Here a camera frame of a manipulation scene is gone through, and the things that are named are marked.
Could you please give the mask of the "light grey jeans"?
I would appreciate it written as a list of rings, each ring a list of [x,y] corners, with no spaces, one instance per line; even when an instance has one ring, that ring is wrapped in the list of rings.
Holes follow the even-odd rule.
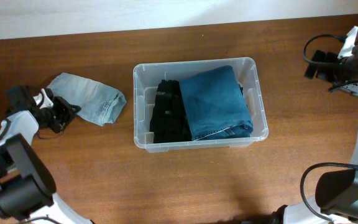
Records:
[[[69,73],[61,73],[47,88],[69,104],[79,106],[78,116],[98,126],[115,123],[127,103],[121,91]]]

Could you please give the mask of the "black garment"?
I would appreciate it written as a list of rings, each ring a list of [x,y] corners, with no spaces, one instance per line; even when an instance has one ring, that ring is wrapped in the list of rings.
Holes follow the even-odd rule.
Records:
[[[158,84],[150,132],[154,134],[154,143],[191,141],[178,81],[162,80]]]

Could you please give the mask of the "blue jeans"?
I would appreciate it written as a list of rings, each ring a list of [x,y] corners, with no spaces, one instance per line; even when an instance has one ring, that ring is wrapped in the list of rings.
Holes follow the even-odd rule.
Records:
[[[230,65],[179,81],[193,141],[248,138],[254,130]]]

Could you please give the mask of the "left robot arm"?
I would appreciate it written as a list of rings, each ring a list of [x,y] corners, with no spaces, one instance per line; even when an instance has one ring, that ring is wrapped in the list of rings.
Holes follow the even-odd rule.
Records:
[[[0,128],[0,218],[19,223],[91,223],[58,195],[55,181],[32,149],[40,129],[64,132],[80,106],[51,89],[32,94],[29,86],[7,91],[10,107]]]

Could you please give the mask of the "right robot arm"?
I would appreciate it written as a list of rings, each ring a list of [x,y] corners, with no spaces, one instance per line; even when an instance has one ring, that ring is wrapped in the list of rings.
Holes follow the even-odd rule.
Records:
[[[303,57],[305,77],[358,98],[358,26],[335,38],[343,43],[338,54],[317,50],[312,58]],[[358,129],[350,161],[310,166],[301,176],[300,194],[300,203],[280,207],[269,223],[358,223]]]

